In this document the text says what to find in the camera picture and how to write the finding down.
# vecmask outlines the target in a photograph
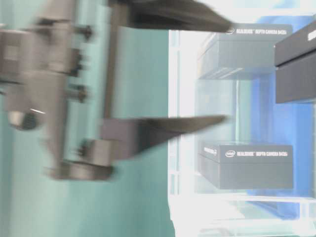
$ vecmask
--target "black box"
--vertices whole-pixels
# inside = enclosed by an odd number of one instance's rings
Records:
[[[235,24],[228,33],[212,33],[198,57],[198,77],[274,72],[274,45],[291,33],[292,26],[274,24]]]
[[[288,145],[199,144],[199,171],[219,189],[293,188],[293,150]]]
[[[316,22],[276,44],[276,102],[316,98]]]

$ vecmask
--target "teal wall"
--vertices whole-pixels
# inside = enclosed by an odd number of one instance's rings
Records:
[[[44,0],[13,2],[14,26],[20,28]],[[71,79],[87,84],[91,99],[87,105],[71,103],[68,154],[82,138],[97,137],[98,133],[106,65],[104,41],[109,27],[105,16],[109,9],[100,6],[97,13],[97,36],[88,45],[88,71],[81,79]],[[116,116],[167,116],[168,33],[124,29],[122,34]],[[4,123],[1,129],[7,129]],[[12,149],[0,143],[1,148],[5,146],[2,151],[12,151],[7,160],[13,162],[11,181],[5,182],[5,187],[11,188],[11,198],[6,203],[10,207],[10,223],[6,223],[10,233],[4,237],[174,236],[167,203],[166,145],[135,160],[117,163],[118,174],[111,182],[58,182],[42,175],[49,159],[40,144],[44,130],[14,131],[13,135]]]

